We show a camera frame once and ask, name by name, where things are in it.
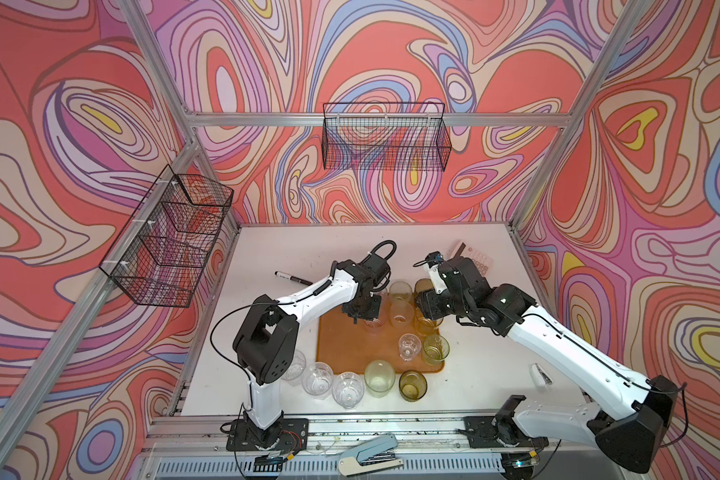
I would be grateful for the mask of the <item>yellow faceted glass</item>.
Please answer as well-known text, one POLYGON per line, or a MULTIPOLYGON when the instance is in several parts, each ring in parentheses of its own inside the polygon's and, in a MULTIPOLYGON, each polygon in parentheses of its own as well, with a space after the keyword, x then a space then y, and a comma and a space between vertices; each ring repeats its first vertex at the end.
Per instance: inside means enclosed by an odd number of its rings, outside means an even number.
POLYGON ((418 336, 425 338, 430 335, 438 334, 442 322, 442 319, 432 320, 426 317, 418 316, 413 320, 413 327, 418 336))

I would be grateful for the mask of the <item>pink ribbed glass top row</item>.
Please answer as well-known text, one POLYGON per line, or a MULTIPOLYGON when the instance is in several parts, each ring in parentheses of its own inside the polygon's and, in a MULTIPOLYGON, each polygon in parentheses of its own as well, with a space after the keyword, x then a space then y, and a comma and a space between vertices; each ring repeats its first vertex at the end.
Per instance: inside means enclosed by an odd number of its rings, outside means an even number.
POLYGON ((380 319, 380 318, 363 321, 363 326, 364 326, 365 331, 371 335, 380 334, 381 332, 384 331, 384 328, 386 327, 386 325, 387 325, 387 321, 380 319))

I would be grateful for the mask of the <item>pink textured glass front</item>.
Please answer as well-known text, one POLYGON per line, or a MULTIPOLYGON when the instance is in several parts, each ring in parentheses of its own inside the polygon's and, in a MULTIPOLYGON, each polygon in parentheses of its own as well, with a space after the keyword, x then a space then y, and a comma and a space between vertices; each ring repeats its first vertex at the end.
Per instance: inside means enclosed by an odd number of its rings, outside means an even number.
POLYGON ((394 298, 389 306, 389 321, 397 329, 407 328, 415 315, 414 307, 408 302, 394 298))

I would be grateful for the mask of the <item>pale green textured glass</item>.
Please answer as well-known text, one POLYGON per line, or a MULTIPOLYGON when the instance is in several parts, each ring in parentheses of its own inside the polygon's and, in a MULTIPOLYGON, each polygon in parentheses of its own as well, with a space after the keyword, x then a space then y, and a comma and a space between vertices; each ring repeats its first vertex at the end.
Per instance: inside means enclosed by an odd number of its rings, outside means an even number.
POLYGON ((396 280, 389 285, 388 296, 392 300, 411 302, 413 297, 413 289, 408 282, 403 280, 396 280))

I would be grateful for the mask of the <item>bright green faceted glass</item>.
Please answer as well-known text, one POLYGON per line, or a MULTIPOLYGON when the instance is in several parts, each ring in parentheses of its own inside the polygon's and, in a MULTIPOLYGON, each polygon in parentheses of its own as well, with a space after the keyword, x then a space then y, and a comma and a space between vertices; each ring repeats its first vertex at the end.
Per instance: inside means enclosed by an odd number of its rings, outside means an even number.
POLYGON ((439 334, 432 334, 424 339, 421 358, 426 364, 441 366, 449 354, 450 344, 445 337, 439 334))

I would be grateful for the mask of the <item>small clear glass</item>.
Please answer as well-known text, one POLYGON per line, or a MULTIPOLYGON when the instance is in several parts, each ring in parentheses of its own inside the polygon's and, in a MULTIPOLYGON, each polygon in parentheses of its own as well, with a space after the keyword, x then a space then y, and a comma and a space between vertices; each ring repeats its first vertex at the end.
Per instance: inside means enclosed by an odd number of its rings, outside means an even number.
POLYGON ((406 333, 398 339, 398 351, 400 358, 405 362, 413 361, 422 348, 421 339, 412 333, 406 333))

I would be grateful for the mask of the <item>pale green glass front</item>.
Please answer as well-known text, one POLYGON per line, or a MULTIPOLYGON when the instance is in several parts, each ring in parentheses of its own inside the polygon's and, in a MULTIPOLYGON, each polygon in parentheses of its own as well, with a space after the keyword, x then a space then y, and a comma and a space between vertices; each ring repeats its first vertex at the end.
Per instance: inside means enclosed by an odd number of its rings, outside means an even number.
POLYGON ((376 398, 382 398, 395 385, 396 372, 389 362, 377 359, 366 366, 363 377, 368 394, 376 398))

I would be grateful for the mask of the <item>olive brown textured glass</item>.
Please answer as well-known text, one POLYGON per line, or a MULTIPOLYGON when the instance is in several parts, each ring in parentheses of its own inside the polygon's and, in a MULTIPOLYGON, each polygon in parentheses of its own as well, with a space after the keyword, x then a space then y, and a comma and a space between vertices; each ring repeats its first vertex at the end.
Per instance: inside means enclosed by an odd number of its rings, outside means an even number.
POLYGON ((433 288, 434 285, 430 278, 422 278, 415 283, 414 293, 418 295, 425 291, 432 290, 433 288))

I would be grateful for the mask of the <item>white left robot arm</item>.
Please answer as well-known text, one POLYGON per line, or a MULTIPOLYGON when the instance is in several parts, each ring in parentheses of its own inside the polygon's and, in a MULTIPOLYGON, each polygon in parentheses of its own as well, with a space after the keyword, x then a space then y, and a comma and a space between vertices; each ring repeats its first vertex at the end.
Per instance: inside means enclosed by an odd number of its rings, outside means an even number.
POLYGON ((279 380, 293 362, 300 327, 336 307, 355 322, 376 319, 390 273, 387 260, 369 254, 360 262, 334 262, 327 277, 295 294, 256 298, 232 343, 250 375, 245 417, 256 429, 268 432, 283 416, 279 380))

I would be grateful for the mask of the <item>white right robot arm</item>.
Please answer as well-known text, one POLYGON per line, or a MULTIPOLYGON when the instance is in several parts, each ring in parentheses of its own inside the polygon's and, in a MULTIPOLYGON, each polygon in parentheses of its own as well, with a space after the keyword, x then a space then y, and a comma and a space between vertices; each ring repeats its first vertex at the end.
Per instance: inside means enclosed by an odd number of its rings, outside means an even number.
POLYGON ((499 442, 514 446, 530 438, 557 438, 595 446, 631 472, 650 470, 677 401, 679 389, 671 380, 648 378, 619 364, 510 284, 429 289, 418 294, 415 303, 429 319, 467 319, 534 351, 591 399, 560 406, 513 395, 492 421, 499 442))

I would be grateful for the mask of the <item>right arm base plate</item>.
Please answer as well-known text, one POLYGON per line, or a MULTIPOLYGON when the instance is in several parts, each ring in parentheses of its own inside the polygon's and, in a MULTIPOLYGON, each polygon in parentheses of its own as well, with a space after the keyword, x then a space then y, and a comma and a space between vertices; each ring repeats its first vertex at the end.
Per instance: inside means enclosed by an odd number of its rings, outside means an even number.
POLYGON ((458 432, 473 449, 543 450, 549 446, 546 437, 529 437, 510 420, 496 420, 494 416, 467 416, 458 432))

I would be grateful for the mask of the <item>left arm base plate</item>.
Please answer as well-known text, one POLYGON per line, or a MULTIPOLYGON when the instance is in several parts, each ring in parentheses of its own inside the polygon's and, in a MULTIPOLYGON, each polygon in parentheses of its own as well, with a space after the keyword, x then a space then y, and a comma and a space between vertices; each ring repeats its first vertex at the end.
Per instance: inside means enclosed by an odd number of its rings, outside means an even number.
POLYGON ((223 423, 219 430, 227 436, 226 450, 234 454, 255 452, 259 456, 286 460, 308 446, 309 420, 280 417, 270 427, 261 429, 243 415, 223 423))

